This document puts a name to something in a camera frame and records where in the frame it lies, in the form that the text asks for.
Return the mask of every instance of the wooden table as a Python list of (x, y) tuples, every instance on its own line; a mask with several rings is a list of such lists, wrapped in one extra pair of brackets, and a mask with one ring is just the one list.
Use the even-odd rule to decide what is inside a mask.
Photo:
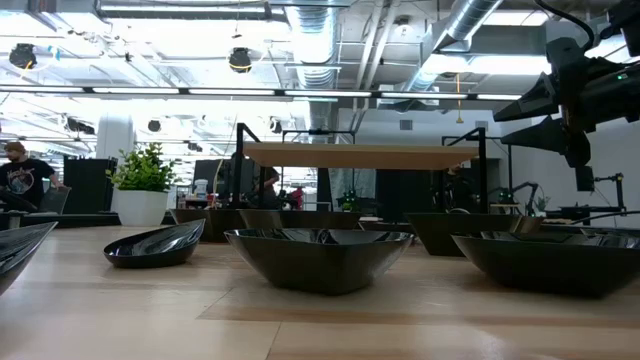
[(478, 149), (461, 146), (245, 143), (261, 166), (444, 170), (470, 160)]
[(338, 297), (275, 289), (229, 245), (112, 268), (102, 248), (143, 230), (55, 230), (0, 297), (0, 358), (640, 359), (638, 283), (599, 301), (518, 292), (422, 246)]

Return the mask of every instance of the exposed ductwork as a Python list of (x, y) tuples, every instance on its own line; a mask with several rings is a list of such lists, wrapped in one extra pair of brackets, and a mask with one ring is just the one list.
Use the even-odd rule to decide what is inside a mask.
[(469, 42), (502, 0), (456, 0), (444, 27), (430, 26), (425, 35), (423, 53), (426, 60), (404, 84), (403, 91), (427, 91), (440, 74), (430, 71), (429, 59), (434, 50), (457, 42)]
[[(286, 8), (293, 31), (294, 58), (309, 65), (331, 64), (335, 60), (338, 11), (334, 8), (305, 6)], [(304, 89), (333, 89), (336, 72), (322, 67), (297, 69), (298, 81)], [(332, 128), (335, 110), (328, 102), (309, 102), (310, 129)]]

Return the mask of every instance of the ceiling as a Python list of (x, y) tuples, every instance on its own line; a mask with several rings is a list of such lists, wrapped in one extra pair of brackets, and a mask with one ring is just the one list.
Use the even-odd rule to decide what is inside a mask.
[[(87, 8), (92, 0), (53, 0), (57, 4), (50, 11), (34, 13), (24, 11), (24, 0), (9, 0), (0, 5), (0, 83), (18, 85), (74, 85), (74, 86), (145, 86), (145, 87), (224, 87), (224, 88), (297, 88), (296, 69), (304, 64), (294, 59), (293, 34), (287, 22), (281, 19), (282, 8), (270, 1), (272, 21), (249, 20), (239, 6), (226, 6), (225, 13), (216, 11), (183, 11), (172, 7), (172, 12), (158, 9), (142, 11), (142, 16), (126, 11), (104, 11), (96, 16)], [(595, 18), (616, 1), (591, 0), (550, 1), (557, 8), (567, 9), (581, 18)], [(153, 1), (103, 0), (102, 6), (147, 6)], [(198, 1), (172, 4), (195, 4)], [(356, 84), (360, 59), (365, 48), (365, 37), (370, 26), (374, 1), (349, 1), (350, 7), (339, 8), (337, 29), (337, 55), (332, 66), (337, 71), (336, 88), (353, 89)], [(406, 19), (404, 25), (391, 26), (380, 65), (373, 77), (373, 87), (401, 84), (417, 71), (424, 60), (421, 44), (429, 25), (449, 15), (452, 1), (402, 1), (396, 19)], [(384, 26), (387, 9), (382, 12)], [(550, 16), (539, 10), (533, 1), (506, 0), (484, 23), (483, 28), (509, 26), (513, 31), (533, 31), (548, 23)], [(36, 45), (37, 65), (23, 70), (9, 62), (8, 56), (17, 43)], [(628, 60), (624, 43), (611, 42), (594, 55), (608, 55), (616, 61)], [(434, 87), (447, 92), (476, 92), (520, 95), (537, 79), (540, 70), (525, 58), (504, 56), (515, 46), (500, 41), (489, 42), (481, 56), (460, 54), (464, 69), (458, 76), (439, 76)], [(228, 65), (233, 48), (250, 49), (252, 69), (238, 74)], [(493, 52), (492, 63), (484, 66), (479, 57), (487, 57), (486, 49)], [(546, 65), (540, 57), (542, 66)], [(445, 62), (444, 70), (454, 63)], [(495, 102), (441, 101), (430, 110), (494, 110), (502, 104)], [(171, 156), (187, 159), (228, 156), (233, 152), (233, 126), (242, 121), (263, 140), (280, 141), (269, 126), (278, 120), (285, 129), (306, 129), (309, 125), (309, 104), (306, 101), (228, 101), (199, 99), (139, 98), (124, 101), (107, 96), (73, 97), (0, 92), (0, 122), (2, 139), (73, 138), (68, 119), (80, 121), (98, 130), (100, 116), (106, 109), (127, 106), (134, 113), (138, 139), (184, 140), (202, 142), (201, 152), (189, 151), (184, 144), (165, 145)], [(162, 123), (161, 131), (151, 132), (149, 120)], [(38, 154), (60, 156), (79, 154), (90, 156), (95, 149), (95, 136), (82, 134), (86, 142), (39, 141), (32, 149)], [(185, 172), (191, 164), (186, 164)]]

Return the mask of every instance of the shelf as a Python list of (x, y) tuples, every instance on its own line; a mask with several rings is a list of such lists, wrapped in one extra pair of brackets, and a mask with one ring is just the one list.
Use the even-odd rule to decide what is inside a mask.
[(461, 146), (245, 143), (244, 154), (261, 166), (443, 170), (478, 155)]

